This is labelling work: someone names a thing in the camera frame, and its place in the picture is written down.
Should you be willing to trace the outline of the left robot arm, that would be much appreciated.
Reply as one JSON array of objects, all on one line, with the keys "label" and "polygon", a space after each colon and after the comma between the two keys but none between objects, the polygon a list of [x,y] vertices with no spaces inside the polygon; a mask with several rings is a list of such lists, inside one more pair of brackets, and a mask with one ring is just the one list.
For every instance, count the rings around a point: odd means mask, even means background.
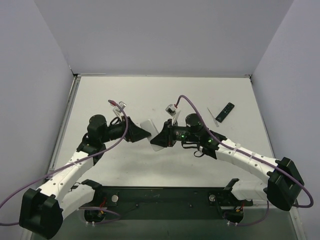
[{"label": "left robot arm", "polygon": [[113,140],[134,143],[150,136],[150,132],[135,125],[129,117],[107,125],[103,115],[92,116],[87,133],[68,163],[56,170],[46,183],[23,194],[19,226],[48,240],[53,238],[72,212],[86,203],[92,206],[101,203],[103,194],[97,190],[98,183],[80,185],[75,191],[71,188],[102,158],[107,149],[105,144]]}]

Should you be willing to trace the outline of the black remote control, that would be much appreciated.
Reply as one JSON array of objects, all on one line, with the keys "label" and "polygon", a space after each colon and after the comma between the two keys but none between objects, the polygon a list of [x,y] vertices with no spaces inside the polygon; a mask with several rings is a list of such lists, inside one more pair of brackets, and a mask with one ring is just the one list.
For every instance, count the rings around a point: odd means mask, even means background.
[{"label": "black remote control", "polygon": [[225,118],[229,115],[229,113],[234,109],[235,105],[229,102],[223,110],[217,115],[215,118],[219,123],[222,123]]}]

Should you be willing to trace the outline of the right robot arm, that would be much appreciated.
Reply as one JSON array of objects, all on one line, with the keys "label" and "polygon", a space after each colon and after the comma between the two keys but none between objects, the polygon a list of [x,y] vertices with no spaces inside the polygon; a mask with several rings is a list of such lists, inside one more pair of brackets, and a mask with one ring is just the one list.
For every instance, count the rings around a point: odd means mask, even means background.
[{"label": "right robot arm", "polygon": [[266,200],[283,211],[289,211],[295,205],[304,182],[291,159],[265,157],[243,148],[203,126],[195,113],[189,114],[185,123],[185,126],[179,126],[168,119],[150,143],[163,148],[173,147],[176,142],[193,144],[203,155],[230,163],[259,178],[258,184],[239,181],[232,188],[232,194],[238,200]]}]

